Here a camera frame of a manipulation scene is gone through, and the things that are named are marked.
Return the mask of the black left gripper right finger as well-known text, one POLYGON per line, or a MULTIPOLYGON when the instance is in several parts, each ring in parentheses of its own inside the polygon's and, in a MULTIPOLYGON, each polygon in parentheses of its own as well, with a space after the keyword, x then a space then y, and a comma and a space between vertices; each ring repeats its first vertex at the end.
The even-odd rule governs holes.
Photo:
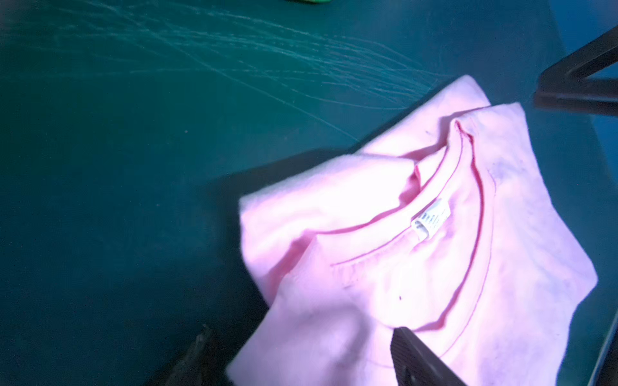
POLYGON ((394 329, 390 353, 399 386, 465 386, 454 371, 407 327, 394 329))

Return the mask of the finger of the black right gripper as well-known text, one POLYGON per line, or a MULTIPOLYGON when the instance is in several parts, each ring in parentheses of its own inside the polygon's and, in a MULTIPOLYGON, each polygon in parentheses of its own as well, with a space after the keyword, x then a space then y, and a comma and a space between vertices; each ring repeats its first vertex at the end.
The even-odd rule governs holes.
POLYGON ((546 69, 534 92, 539 109, 601 116, 617 115, 616 77, 596 77, 617 63, 617 28, 546 69))

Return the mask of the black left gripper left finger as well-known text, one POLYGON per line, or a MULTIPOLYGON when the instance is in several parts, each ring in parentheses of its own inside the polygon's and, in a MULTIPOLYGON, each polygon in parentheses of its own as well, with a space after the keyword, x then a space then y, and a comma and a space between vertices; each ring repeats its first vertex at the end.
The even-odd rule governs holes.
POLYGON ((206 325, 164 377, 163 385, 214 385, 215 335, 206 325))

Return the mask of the pink t-shirt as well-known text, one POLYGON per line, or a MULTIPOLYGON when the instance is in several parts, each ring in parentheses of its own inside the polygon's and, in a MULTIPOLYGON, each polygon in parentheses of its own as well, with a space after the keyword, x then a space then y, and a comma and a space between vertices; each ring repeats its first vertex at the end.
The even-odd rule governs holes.
POLYGON ((469 76, 363 146, 239 202, 267 314, 235 385, 394 385, 413 331, 468 385, 553 385, 597 283, 518 104, 469 76))

